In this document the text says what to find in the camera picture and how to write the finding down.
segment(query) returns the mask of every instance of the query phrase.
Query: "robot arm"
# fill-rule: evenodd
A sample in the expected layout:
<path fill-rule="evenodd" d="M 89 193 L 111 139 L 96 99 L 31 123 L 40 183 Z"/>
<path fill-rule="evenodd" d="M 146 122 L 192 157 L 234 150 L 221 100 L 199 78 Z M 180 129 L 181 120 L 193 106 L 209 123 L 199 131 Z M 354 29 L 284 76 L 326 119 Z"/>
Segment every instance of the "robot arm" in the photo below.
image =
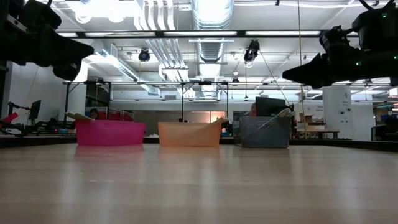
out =
<path fill-rule="evenodd" d="M 391 85 L 398 85 L 398 9 L 394 0 L 383 8 L 369 9 L 360 14 L 352 28 L 335 26 L 321 34 L 320 44 L 325 49 L 310 63 L 286 70 L 283 78 L 310 85 L 313 88 L 335 82 L 379 77 L 390 77 Z M 357 32 L 360 49 L 349 45 L 347 35 Z"/>
<path fill-rule="evenodd" d="M 61 18 L 47 4 L 29 0 L 2 0 L 0 11 L 0 60 L 19 65 L 33 62 L 53 67 L 55 76 L 73 81 L 83 58 L 94 53 L 89 45 L 62 37 L 56 29 Z"/>

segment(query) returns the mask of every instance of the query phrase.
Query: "orange basket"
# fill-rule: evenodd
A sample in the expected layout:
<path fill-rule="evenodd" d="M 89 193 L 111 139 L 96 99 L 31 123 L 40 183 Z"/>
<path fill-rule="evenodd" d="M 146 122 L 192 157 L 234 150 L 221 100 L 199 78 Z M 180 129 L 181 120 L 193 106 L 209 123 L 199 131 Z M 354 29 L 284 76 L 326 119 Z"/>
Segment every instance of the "orange basket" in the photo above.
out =
<path fill-rule="evenodd" d="M 221 122 L 159 122 L 159 141 L 163 147 L 218 147 Z"/>

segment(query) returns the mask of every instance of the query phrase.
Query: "gray basket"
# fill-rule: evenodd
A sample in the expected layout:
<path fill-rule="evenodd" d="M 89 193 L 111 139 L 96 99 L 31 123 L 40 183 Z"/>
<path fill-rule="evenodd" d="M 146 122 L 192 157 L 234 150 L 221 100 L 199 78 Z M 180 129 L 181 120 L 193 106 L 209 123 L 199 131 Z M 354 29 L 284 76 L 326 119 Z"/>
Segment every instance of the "gray basket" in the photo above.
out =
<path fill-rule="evenodd" d="M 279 118 L 271 127 L 258 129 L 270 119 L 272 117 L 241 117 L 239 133 L 234 134 L 235 143 L 241 147 L 287 148 L 291 118 Z"/>

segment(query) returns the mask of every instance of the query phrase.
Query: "wooden table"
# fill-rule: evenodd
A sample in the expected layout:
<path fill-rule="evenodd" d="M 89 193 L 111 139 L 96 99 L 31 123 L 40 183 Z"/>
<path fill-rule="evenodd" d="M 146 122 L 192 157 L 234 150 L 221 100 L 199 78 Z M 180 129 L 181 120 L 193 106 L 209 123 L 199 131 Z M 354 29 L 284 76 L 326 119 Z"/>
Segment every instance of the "wooden table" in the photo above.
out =
<path fill-rule="evenodd" d="M 304 129 L 298 129 L 297 132 L 298 133 L 300 133 L 300 132 L 304 133 L 305 130 Z M 311 129 L 311 130 L 307 130 L 307 132 L 308 133 L 318 133 L 318 138 L 319 139 L 323 139 L 323 134 L 324 133 L 333 133 L 333 138 L 337 139 L 338 138 L 338 133 L 340 131 L 339 130 L 332 130 L 332 129 L 323 129 L 323 130 L 321 130 L 321 129 L 320 130 Z"/>
<path fill-rule="evenodd" d="M 397 160 L 328 146 L 13 148 L 0 150 L 0 217 L 3 224 L 397 224 Z"/>

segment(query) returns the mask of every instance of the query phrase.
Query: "computer monitor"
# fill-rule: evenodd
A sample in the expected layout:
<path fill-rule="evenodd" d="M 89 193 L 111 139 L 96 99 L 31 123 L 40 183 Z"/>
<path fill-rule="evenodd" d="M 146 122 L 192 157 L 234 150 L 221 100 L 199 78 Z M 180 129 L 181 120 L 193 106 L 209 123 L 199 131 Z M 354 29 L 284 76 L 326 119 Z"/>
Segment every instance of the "computer monitor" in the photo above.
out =
<path fill-rule="evenodd" d="M 285 100 L 256 97 L 256 116 L 276 116 L 286 107 Z"/>
<path fill-rule="evenodd" d="M 30 113 L 29 113 L 29 119 L 31 121 L 34 121 L 39 117 L 39 110 L 40 110 L 40 104 L 42 103 L 42 100 L 37 100 L 32 103 L 32 106 L 30 106 Z"/>

